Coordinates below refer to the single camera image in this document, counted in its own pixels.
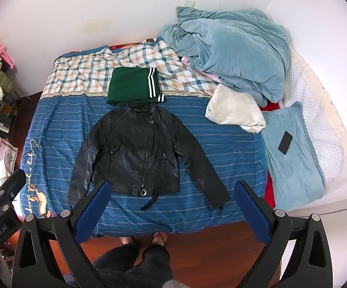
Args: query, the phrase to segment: blue striped bed sheet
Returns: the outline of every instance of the blue striped bed sheet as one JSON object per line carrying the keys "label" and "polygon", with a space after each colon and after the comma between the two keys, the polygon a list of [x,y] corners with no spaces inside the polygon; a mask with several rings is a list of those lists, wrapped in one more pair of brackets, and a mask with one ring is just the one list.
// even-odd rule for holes
{"label": "blue striped bed sheet", "polygon": [[[140,207],[150,197],[113,194],[94,235],[190,233],[244,220],[233,200],[233,188],[237,181],[246,180],[258,196],[264,195],[267,165],[263,141],[260,134],[209,121],[204,116],[208,102],[203,97],[167,96],[166,102],[159,106],[175,114],[198,139],[231,201],[223,210],[211,211],[179,159],[180,192],[160,196],[146,211]],[[80,95],[40,100],[25,142],[22,169],[27,174],[27,184],[30,180],[46,198],[42,212],[46,209],[57,215],[69,208],[67,190],[80,146],[92,126],[112,109],[105,103],[105,97]],[[33,212],[40,216],[39,203],[28,199],[35,196],[28,187],[20,192],[22,211],[25,215]]]}

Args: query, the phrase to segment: black phone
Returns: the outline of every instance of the black phone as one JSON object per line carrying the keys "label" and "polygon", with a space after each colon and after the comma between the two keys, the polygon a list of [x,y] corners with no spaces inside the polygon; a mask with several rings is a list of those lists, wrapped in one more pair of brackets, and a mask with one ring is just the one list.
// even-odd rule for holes
{"label": "black phone", "polygon": [[288,131],[284,132],[284,135],[283,135],[283,138],[281,139],[278,150],[285,155],[288,151],[291,141],[292,141],[292,135],[289,134]]}

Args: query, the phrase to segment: green folded garment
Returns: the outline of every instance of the green folded garment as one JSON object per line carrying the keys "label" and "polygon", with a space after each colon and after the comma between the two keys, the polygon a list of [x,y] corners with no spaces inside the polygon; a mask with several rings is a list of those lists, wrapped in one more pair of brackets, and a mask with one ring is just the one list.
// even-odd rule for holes
{"label": "green folded garment", "polygon": [[128,102],[163,101],[156,68],[117,67],[113,70],[107,104],[122,106]]}

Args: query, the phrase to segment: white fleece blanket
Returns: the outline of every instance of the white fleece blanket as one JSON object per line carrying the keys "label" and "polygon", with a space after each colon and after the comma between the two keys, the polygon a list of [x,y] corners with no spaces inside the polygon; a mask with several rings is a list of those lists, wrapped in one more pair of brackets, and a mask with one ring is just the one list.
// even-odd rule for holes
{"label": "white fleece blanket", "polygon": [[205,117],[218,124],[233,124],[250,133],[266,126],[264,117],[249,93],[236,92],[219,84],[207,105]]}
{"label": "white fleece blanket", "polygon": [[326,193],[347,182],[347,131],[335,105],[306,61],[291,49],[291,64],[280,107],[300,101],[308,135],[326,179]]}

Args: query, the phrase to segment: person's leg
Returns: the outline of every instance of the person's leg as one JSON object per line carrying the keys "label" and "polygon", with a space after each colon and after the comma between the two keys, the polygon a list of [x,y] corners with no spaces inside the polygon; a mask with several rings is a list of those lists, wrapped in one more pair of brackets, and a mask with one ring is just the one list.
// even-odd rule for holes
{"label": "person's leg", "polygon": [[143,260],[127,271],[131,275],[150,276],[165,282],[174,278],[170,265],[170,254],[163,247],[166,240],[166,233],[163,236],[155,237],[152,245],[143,252]]}
{"label": "person's leg", "polygon": [[123,239],[125,240],[122,240],[122,246],[113,248],[103,253],[92,263],[92,265],[97,270],[107,269],[123,272],[128,271],[131,267],[133,267],[136,259],[139,256],[139,249],[134,244],[131,237],[123,237]]}

